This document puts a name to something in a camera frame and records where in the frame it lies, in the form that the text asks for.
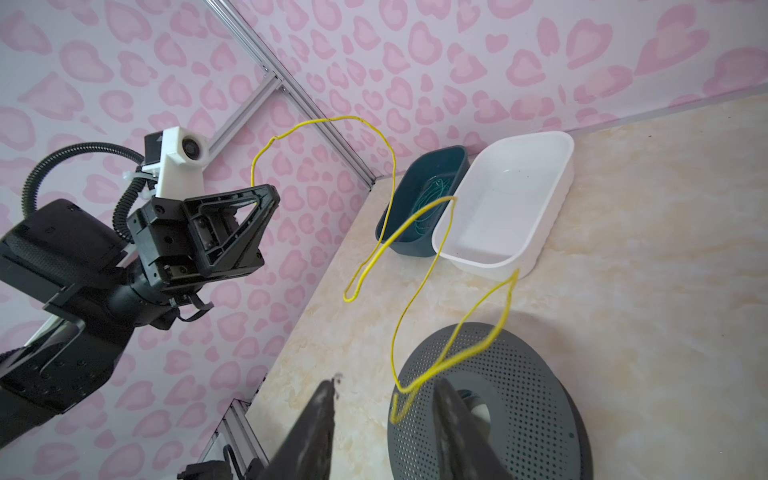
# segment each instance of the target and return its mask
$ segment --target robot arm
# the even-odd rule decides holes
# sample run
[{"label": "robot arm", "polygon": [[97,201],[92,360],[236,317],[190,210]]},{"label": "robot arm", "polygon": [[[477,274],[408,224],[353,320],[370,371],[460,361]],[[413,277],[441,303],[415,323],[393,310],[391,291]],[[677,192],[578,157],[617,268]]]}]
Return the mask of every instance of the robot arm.
[{"label": "robot arm", "polygon": [[[264,265],[259,243],[280,202],[275,187],[204,195],[202,168],[211,159],[202,137],[174,127],[145,144],[140,169],[157,189],[127,218],[116,209],[115,226],[127,226],[116,229],[122,235],[68,200],[36,210],[42,178],[36,186],[28,179],[26,218],[0,240],[0,280],[53,317],[25,346],[0,356],[0,448],[104,385],[135,328],[194,321],[213,307],[197,295],[203,285]],[[235,213],[248,206],[238,223]],[[126,237],[138,252],[131,262]],[[179,307],[190,304],[197,312],[182,318]]]}]

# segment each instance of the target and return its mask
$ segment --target perforated lid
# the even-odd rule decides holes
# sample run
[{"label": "perforated lid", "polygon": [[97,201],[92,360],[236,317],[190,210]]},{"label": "perforated lid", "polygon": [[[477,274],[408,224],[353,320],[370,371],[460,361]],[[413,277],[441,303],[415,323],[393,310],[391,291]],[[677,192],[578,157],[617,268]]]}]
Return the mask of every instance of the perforated lid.
[{"label": "perforated lid", "polygon": [[[491,328],[466,323],[449,356],[482,340]],[[400,372],[403,385],[432,366],[453,329],[447,326],[416,347]],[[439,377],[445,377],[456,390],[468,390],[485,401],[491,419],[488,443],[514,478],[591,477],[589,443],[578,411],[571,408],[568,394],[544,360],[517,336],[502,331],[483,353]],[[387,428],[389,464],[396,480],[439,478],[433,385],[434,379],[427,382],[408,415]]]}]

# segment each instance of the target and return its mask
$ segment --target marble tabletop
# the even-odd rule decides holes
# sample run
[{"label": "marble tabletop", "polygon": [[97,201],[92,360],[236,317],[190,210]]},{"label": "marble tabletop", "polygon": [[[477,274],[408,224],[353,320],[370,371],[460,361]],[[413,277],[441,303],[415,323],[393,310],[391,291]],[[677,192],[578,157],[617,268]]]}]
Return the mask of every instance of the marble tabletop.
[{"label": "marble tabletop", "polygon": [[[768,95],[577,136],[574,166],[506,328],[572,395],[594,477],[765,478]],[[388,251],[342,300],[389,186],[374,186],[247,413],[272,455],[318,383],[343,374],[331,478],[392,477],[389,342],[431,259]],[[396,367],[493,285],[439,260]],[[496,293],[471,320],[495,323],[502,305]]]}]

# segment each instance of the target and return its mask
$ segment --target yellow wire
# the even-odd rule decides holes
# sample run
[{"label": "yellow wire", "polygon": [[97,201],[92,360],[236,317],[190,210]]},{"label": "yellow wire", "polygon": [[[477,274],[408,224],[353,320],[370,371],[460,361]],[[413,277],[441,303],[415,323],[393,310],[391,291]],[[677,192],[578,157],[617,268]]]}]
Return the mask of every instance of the yellow wire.
[{"label": "yellow wire", "polygon": [[[386,144],[389,151],[392,153],[392,193],[389,195],[389,206],[387,207],[386,215],[384,216],[384,224],[382,225],[382,235],[379,237],[378,241],[376,242],[376,246],[373,248],[373,251],[371,252],[371,254],[368,255],[368,258],[366,258],[365,261],[363,261],[360,264],[360,266],[357,267],[357,271],[355,272],[355,275],[352,277],[352,279],[349,281],[346,288],[344,289],[343,297],[345,302],[351,303],[355,301],[355,299],[357,299],[358,295],[360,294],[360,288],[362,288],[362,283],[365,281],[366,277],[368,276],[368,273],[371,271],[373,266],[376,265],[376,262],[379,261],[379,258],[383,255],[387,247],[392,245],[392,243],[400,236],[400,234],[402,234],[402,232],[404,232],[408,227],[410,227],[413,222],[418,220],[418,218],[422,216],[424,213],[426,213],[427,211],[431,210],[432,208],[436,207],[439,204],[443,204],[445,202],[449,202],[453,200],[450,204],[451,213],[450,213],[448,228],[445,231],[445,236],[442,238],[442,242],[440,243],[440,248],[438,249],[437,254],[435,255],[435,259],[432,261],[432,264],[429,266],[429,270],[427,270],[427,274],[424,276],[424,280],[422,280],[421,284],[419,285],[419,288],[413,294],[413,297],[411,297],[411,300],[408,301],[408,304],[406,305],[405,309],[402,311],[402,314],[400,315],[400,318],[397,321],[397,325],[395,326],[395,332],[392,334],[392,345],[390,346],[390,349],[389,349],[389,364],[392,367],[392,376],[395,378],[395,385],[397,386],[398,391],[400,391],[401,393],[408,394],[406,403],[399,414],[397,413],[397,404],[398,404],[399,395],[395,393],[392,396],[392,411],[390,412],[389,420],[392,423],[398,423],[400,422],[400,420],[405,418],[406,414],[410,410],[411,404],[413,404],[413,400],[415,399],[416,395],[418,395],[419,390],[426,382],[428,382],[435,375],[438,375],[439,373],[446,371],[447,369],[453,367],[454,365],[460,362],[463,362],[464,360],[468,359],[473,355],[477,355],[478,353],[487,349],[494,342],[494,340],[496,340],[496,337],[498,336],[498,334],[501,333],[501,331],[504,329],[504,325],[506,324],[507,317],[509,316],[509,309],[511,307],[511,302],[512,302],[511,300],[512,290],[515,288],[515,285],[517,284],[519,270],[515,270],[515,272],[512,274],[511,277],[509,277],[509,279],[493,287],[475,304],[475,306],[472,307],[471,310],[469,310],[469,312],[467,312],[466,315],[464,315],[462,320],[454,328],[451,338],[445,344],[445,347],[443,348],[442,352],[440,353],[440,356],[437,358],[435,363],[432,364],[432,366],[426,372],[424,372],[419,378],[415,379],[408,386],[403,387],[402,384],[400,383],[400,380],[397,378],[397,372],[395,371],[395,340],[397,339],[397,332],[398,330],[400,330],[400,324],[402,323],[402,319],[406,316],[408,309],[411,307],[414,300],[416,300],[416,297],[419,295],[419,293],[421,293],[422,288],[427,283],[427,279],[429,278],[430,275],[432,275],[432,271],[435,269],[435,264],[437,263],[437,259],[440,257],[440,253],[442,252],[442,248],[445,245],[445,241],[448,239],[448,234],[451,232],[451,226],[453,225],[453,210],[458,198],[454,196],[441,197],[437,200],[434,200],[426,204],[424,207],[420,208],[413,215],[411,215],[411,217],[409,217],[409,219],[406,220],[405,223],[403,223],[403,225],[400,226],[400,228],[395,230],[395,232],[389,236],[389,239],[386,242],[384,242],[384,244],[382,245],[382,238],[384,237],[384,232],[386,232],[387,222],[389,222],[389,212],[392,209],[392,203],[395,200],[395,188],[396,188],[395,173],[397,172],[397,157],[395,156],[395,150],[392,148],[392,145],[389,144],[384,134],[382,134],[378,128],[371,125],[368,121],[360,117],[355,117],[354,115],[341,115],[339,117],[333,117],[333,118],[315,118],[312,120],[303,121],[295,125],[293,128],[291,128],[284,134],[276,135],[270,138],[270,140],[266,143],[266,145],[264,145],[264,148],[262,148],[259,151],[259,153],[256,154],[256,156],[253,158],[253,163],[250,166],[250,184],[251,184],[251,187],[256,186],[255,185],[256,162],[264,154],[264,152],[266,152],[272,146],[272,143],[274,143],[275,140],[281,140],[287,137],[288,135],[292,134],[294,131],[298,130],[304,125],[318,124],[322,122],[338,121],[338,120],[357,120],[357,121],[363,122],[365,125],[371,128],[371,130],[379,134],[382,140],[384,140],[384,143]],[[349,292],[349,288],[352,287],[352,284],[355,282],[355,279],[357,278],[358,275],[360,275],[360,278],[357,282],[357,285],[355,286],[355,291],[351,297],[347,297],[346,294]],[[502,316],[501,318],[499,318],[499,321],[496,324],[496,326],[493,327],[493,329],[488,334],[488,336],[486,336],[485,339],[483,339],[481,342],[467,349],[463,349],[461,352],[456,353],[454,356],[446,360],[445,356],[448,355],[448,351],[451,349],[453,342],[456,340],[456,336],[458,335],[458,332],[462,328],[462,325],[464,324],[464,322],[469,318],[470,315],[472,315],[473,312],[475,312],[478,306],[480,306],[483,302],[485,302],[485,299],[487,299],[492,293],[494,293],[496,290],[500,289],[502,286],[506,284],[509,284],[509,288],[507,291],[507,303],[506,303],[506,307],[502,311]]]}]

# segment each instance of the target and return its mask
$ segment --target white plastic tray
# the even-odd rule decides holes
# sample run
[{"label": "white plastic tray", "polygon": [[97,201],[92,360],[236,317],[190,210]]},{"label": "white plastic tray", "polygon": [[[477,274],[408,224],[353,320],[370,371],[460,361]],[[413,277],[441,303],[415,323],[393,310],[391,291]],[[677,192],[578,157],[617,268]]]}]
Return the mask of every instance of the white plastic tray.
[{"label": "white plastic tray", "polygon": [[[536,264],[574,179],[571,135],[549,131],[509,137],[484,149],[456,190],[453,226],[441,257],[462,270],[506,280]],[[450,207],[432,234],[435,252]]]}]

